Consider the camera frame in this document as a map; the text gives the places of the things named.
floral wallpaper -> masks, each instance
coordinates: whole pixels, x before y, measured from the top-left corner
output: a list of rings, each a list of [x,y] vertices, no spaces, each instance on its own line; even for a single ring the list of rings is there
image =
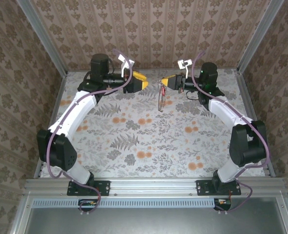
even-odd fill
[[[38,161],[61,78],[21,8],[0,0],[0,234],[7,233]]]
[[[266,123],[272,163],[288,188],[288,0],[285,0],[244,77],[258,118]]]
[[[139,68],[176,67],[206,50],[203,61],[236,67],[270,0],[32,0],[68,70],[113,48]]]
[[[229,158],[230,130],[198,101],[188,100],[186,93],[167,89],[166,105],[158,111],[157,81],[180,70],[140,72],[149,81],[146,89],[102,97],[78,127],[72,139],[78,162],[95,177],[211,177]],[[233,69],[218,73],[218,87],[245,113]],[[68,73],[58,116],[71,103],[84,75]],[[188,95],[197,98],[196,93]],[[262,169],[244,174],[263,175]],[[49,177],[46,166],[41,177]]]

floral tablecloth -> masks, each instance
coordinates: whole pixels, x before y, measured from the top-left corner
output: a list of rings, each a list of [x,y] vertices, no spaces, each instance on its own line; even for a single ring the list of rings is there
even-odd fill
[[[146,89],[103,97],[78,127],[72,143],[79,163],[95,177],[212,176],[229,158],[230,130],[198,101],[188,100],[186,93],[167,89],[163,112],[157,110],[157,81],[180,70],[140,72],[150,82]],[[233,69],[219,69],[218,74],[218,87],[245,113]],[[58,117],[71,103],[84,75],[68,74]],[[197,98],[196,93],[189,96]],[[252,169],[243,175],[263,176],[264,171]],[[45,164],[40,177],[49,177]]]

black mounting plate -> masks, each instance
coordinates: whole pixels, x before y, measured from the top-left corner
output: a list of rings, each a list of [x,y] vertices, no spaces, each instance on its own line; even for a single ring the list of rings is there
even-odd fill
[[[94,181],[94,188],[96,188],[102,196],[109,196],[110,181],[96,180]],[[97,196],[97,193],[91,189],[83,188],[76,183],[70,181],[67,190],[68,196]]]
[[[236,181],[227,183],[227,189],[224,191],[216,191],[211,179],[196,180],[196,188],[198,196],[212,195],[241,195],[240,185]]]

wall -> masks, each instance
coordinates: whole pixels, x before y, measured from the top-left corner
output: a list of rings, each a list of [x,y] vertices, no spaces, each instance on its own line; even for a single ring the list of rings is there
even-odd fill
[[[288,0],[244,72],[258,118],[265,121],[272,162],[288,188]]]
[[[236,67],[269,0],[32,0],[69,70],[117,48],[140,68],[205,61]]]
[[[38,161],[36,132],[47,127],[61,82],[14,0],[0,0],[0,233],[13,221]]]

purple cable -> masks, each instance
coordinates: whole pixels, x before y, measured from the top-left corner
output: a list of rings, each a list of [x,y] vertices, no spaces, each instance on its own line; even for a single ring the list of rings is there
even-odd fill
[[[108,90],[100,90],[100,91],[96,91],[96,92],[92,92],[92,93],[89,93],[89,94],[86,94],[82,97],[80,97],[77,102],[75,102],[71,107],[70,109],[67,111],[67,113],[65,114],[65,116],[62,118],[62,120],[60,121],[58,127],[54,130],[54,132],[52,133],[51,137],[50,137],[50,140],[48,142],[48,145],[47,145],[47,149],[46,149],[46,164],[47,164],[47,171],[48,171],[48,174],[50,175],[50,177],[54,178],[54,179],[57,179],[61,176],[61,174],[63,173],[63,171],[60,171],[58,175],[54,175],[52,173],[52,170],[51,170],[51,167],[50,167],[50,151],[51,151],[51,146],[52,146],[52,142],[53,142],[53,139],[57,133],[57,131],[61,128],[62,124],[64,123],[64,121],[66,120],[66,118],[68,117],[68,115],[71,113],[71,111],[75,108],[76,105],[78,105],[83,99],[85,99],[86,97],[88,96],[92,96],[92,95],[96,95],[96,94],[102,94],[102,93],[111,93],[111,92],[114,92],[116,90],[119,90],[119,89],[122,89],[124,88],[126,85],[128,85],[128,83],[131,81],[131,78],[133,76],[133,70],[132,70],[132,66],[131,66],[131,63],[130,61],[127,59],[127,57],[119,50],[117,49],[113,49],[113,52],[116,54],[116,55],[119,55],[121,54],[125,60],[127,61],[128,65],[129,65],[129,68],[130,68],[130,76],[128,78],[128,80],[121,86],[117,87],[117,88],[114,88],[112,90],[110,90],[108,92]]]
[[[212,98],[212,99],[215,99],[215,100],[218,100],[219,102],[225,104],[226,106],[228,106],[238,117],[240,117],[255,133],[256,135],[260,138],[261,142],[263,143],[264,145],[264,148],[265,148],[265,152],[266,152],[266,160],[264,163],[262,163],[261,165],[251,165],[251,166],[247,166],[247,168],[262,168],[264,167],[265,165],[267,165],[269,163],[269,157],[270,157],[270,154],[269,154],[269,147],[268,145],[266,144],[264,138],[262,137],[262,135],[259,133],[259,131],[242,115],[240,114],[235,108],[233,108],[229,103],[227,103],[227,101],[224,101],[218,97],[214,97],[213,95],[211,94],[208,94],[207,92],[203,91],[196,83],[195,79],[194,79],[194,76],[193,76],[193,70],[194,70],[194,66],[195,66],[195,63],[197,62],[198,59],[200,59],[203,55],[205,54],[205,51],[202,51],[200,52],[197,57],[194,59],[193,63],[192,63],[192,81],[193,81],[193,84],[194,86],[198,89],[198,91],[202,92],[203,94],[207,95],[208,97]],[[240,176],[243,172],[245,171],[242,170],[237,176],[236,176],[236,181],[238,184],[241,184],[242,186],[245,186],[247,188],[250,189],[250,194],[247,196],[247,198],[242,202],[240,203],[237,207],[227,211],[227,212],[233,212],[235,210],[237,210],[239,207],[241,207],[243,204],[245,204],[249,199],[250,197],[252,196],[252,193],[253,193],[253,189],[247,185],[247,184],[244,184],[242,182],[240,182],[237,177]]]
[[[92,186],[88,186],[88,185],[85,185],[85,184],[81,184],[80,182],[72,179],[71,176],[69,176],[69,175],[66,174],[65,172],[63,173],[63,175],[64,175],[65,177],[67,177],[68,179],[70,179],[71,181],[73,181],[74,183],[76,183],[77,185],[79,185],[79,186],[81,186],[81,187],[83,187],[83,188],[91,189],[91,190],[93,190],[93,191],[95,191],[95,192],[97,193],[97,197],[98,197],[98,198],[97,198],[97,203],[96,203],[96,205],[95,205],[89,212],[91,213],[91,212],[95,211],[95,209],[96,209],[96,208],[99,206],[99,204],[100,204],[100,200],[101,200],[100,192],[99,192],[96,188],[93,188]],[[82,205],[83,205],[84,203],[88,203],[88,202],[90,202],[90,201],[83,201],[83,202],[80,203],[79,210],[80,210],[81,212],[84,212],[84,211],[82,210]]]
[[[200,52],[197,57],[194,59],[193,63],[192,63],[192,81],[194,86],[198,89],[198,91],[202,92],[203,94],[207,95],[208,97],[211,97],[212,99],[218,100],[219,102],[225,104],[226,106],[228,106],[232,111],[234,111],[234,113],[240,117],[255,133],[256,135],[260,138],[261,142],[264,145],[265,148],[265,152],[266,152],[266,160],[264,163],[262,163],[261,165],[251,165],[251,166],[247,166],[246,168],[262,168],[265,165],[267,165],[269,163],[269,147],[267,146],[264,138],[262,137],[262,135],[259,133],[259,131],[242,115],[240,114],[235,108],[233,108],[229,103],[227,103],[227,101],[224,101],[218,97],[214,97],[211,94],[208,94],[207,92],[203,91],[196,83],[196,81],[194,80],[194,76],[193,76],[193,70],[194,70],[194,65],[196,63],[196,61],[198,59],[200,59],[203,55],[205,54],[205,51]]]

